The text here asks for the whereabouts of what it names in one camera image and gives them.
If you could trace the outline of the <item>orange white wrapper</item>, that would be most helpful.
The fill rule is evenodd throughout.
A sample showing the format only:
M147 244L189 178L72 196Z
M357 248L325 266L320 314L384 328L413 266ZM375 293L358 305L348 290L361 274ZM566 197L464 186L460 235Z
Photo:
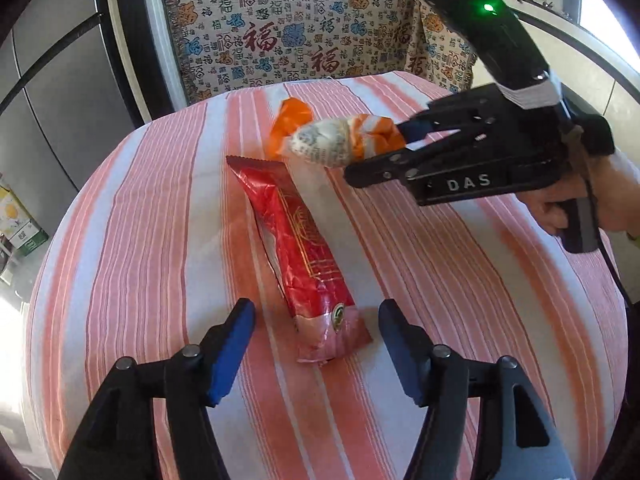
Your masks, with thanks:
M358 114L314 119L307 103L288 98L272 124L266 155L270 159L297 156L313 164L341 168L406 145L390 118Z

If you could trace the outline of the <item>red long snack wrapper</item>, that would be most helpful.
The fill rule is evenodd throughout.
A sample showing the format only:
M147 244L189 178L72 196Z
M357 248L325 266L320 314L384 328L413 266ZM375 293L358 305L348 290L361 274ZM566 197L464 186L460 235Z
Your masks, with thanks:
M298 335L297 361L324 363L370 344L344 276L285 164L232 155L227 164L273 237L279 284Z

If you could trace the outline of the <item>clear plastic bag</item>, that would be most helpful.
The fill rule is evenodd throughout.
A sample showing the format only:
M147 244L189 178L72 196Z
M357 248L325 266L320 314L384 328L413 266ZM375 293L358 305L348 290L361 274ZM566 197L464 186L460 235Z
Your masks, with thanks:
M322 226L332 222L337 212L336 196L324 169L296 157L290 158L286 166L314 220Z

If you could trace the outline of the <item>patterned fu character cloth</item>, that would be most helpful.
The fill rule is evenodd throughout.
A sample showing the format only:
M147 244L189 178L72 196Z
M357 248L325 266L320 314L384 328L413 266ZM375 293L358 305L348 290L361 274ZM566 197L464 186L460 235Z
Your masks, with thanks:
M424 0L163 0L186 99L403 70L468 90L477 60Z

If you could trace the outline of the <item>pink striped tablecloth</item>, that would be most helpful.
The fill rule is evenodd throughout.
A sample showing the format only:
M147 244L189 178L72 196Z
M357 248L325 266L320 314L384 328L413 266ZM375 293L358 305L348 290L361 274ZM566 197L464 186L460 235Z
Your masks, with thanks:
M120 356L169 358L236 300L257 323L212 413L235 479L399 479L424 414L375 339L323 366L296 360L294 324L252 207L226 158L264 154L281 102L319 118L403 120L442 96L405 72L274 84L215 96L123 140L67 211L27 325L27 385L53 467ZM327 170L335 219L316 225L369 330L393 298L462 356L520 362L578 478L597 471L627 373L625 305L598 254L570 255L513 196L419 207L397 182L350 188Z

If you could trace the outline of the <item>yellow green cardboard box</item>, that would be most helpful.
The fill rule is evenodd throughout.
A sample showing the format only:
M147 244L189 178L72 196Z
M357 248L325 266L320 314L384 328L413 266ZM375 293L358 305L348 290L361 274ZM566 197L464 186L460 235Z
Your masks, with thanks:
M14 252L26 257L48 240L48 234L4 183L0 197L1 235Z

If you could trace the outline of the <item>grey refrigerator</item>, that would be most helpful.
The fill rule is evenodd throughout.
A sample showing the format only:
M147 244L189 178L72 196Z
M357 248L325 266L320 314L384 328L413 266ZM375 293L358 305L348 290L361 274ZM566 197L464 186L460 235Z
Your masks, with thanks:
M47 234L139 125L105 0L30 0L1 45L1 174Z

